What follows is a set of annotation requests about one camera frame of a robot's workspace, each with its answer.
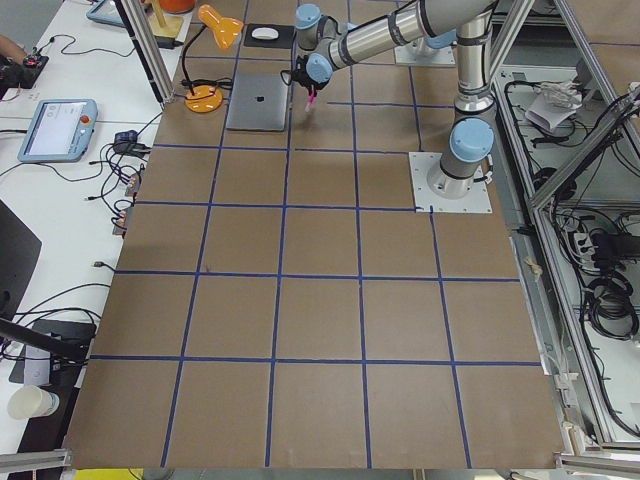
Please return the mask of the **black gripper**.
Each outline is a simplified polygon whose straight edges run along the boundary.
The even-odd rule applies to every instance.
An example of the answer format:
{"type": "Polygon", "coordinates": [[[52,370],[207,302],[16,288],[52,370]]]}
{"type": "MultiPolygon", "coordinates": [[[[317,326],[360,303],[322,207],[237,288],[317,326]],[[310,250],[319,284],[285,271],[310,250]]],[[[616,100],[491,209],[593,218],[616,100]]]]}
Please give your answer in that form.
{"type": "Polygon", "coordinates": [[[291,81],[306,88],[308,91],[319,91],[324,89],[328,82],[318,82],[309,76],[306,70],[308,60],[308,55],[296,57],[295,68],[291,71],[291,81]]]}

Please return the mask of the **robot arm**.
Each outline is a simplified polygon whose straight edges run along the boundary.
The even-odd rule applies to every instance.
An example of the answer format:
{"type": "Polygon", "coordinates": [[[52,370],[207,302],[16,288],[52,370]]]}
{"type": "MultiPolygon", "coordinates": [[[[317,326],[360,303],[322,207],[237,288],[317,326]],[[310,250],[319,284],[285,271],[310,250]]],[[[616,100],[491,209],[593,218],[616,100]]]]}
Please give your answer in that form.
{"type": "Polygon", "coordinates": [[[301,54],[284,82],[295,82],[315,96],[333,73],[385,51],[421,39],[456,34],[458,92],[456,122],[438,171],[452,181],[470,181],[490,153],[494,133],[486,113],[490,94],[491,19],[495,1],[411,1],[363,24],[350,27],[323,14],[315,4],[296,10],[295,33],[301,54]]]}

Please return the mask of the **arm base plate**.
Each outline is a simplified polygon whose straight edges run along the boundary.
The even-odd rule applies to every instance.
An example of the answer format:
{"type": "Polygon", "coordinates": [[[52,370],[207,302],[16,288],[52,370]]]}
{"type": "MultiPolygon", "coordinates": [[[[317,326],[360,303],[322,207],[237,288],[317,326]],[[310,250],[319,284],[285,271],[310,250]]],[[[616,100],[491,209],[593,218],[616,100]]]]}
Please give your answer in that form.
{"type": "Polygon", "coordinates": [[[430,68],[453,68],[455,59],[451,46],[432,48],[423,41],[414,41],[394,49],[396,65],[430,68]]]}
{"type": "Polygon", "coordinates": [[[414,208],[422,213],[491,214],[489,181],[478,165],[474,176],[450,178],[440,169],[439,152],[410,152],[414,208]]]}

